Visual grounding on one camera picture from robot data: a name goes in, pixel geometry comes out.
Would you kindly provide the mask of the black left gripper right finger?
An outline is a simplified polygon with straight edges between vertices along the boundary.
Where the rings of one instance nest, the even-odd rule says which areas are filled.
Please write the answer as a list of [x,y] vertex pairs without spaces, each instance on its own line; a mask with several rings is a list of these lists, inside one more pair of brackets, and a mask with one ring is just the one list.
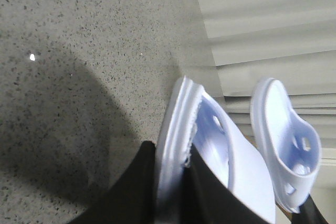
[[237,151],[193,145],[185,172],[182,223],[270,223],[270,176],[250,144]]

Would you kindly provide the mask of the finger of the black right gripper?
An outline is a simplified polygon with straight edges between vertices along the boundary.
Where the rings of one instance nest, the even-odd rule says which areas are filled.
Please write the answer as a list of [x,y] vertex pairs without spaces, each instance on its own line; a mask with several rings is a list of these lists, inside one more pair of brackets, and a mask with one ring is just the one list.
[[328,224],[310,195],[299,210],[298,214],[292,214],[291,224]]

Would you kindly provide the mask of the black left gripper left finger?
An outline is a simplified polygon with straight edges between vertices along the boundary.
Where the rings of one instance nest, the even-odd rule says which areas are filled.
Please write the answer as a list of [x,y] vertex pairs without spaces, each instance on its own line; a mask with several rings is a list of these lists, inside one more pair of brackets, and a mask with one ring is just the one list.
[[145,141],[110,190],[70,223],[154,223],[155,145]]

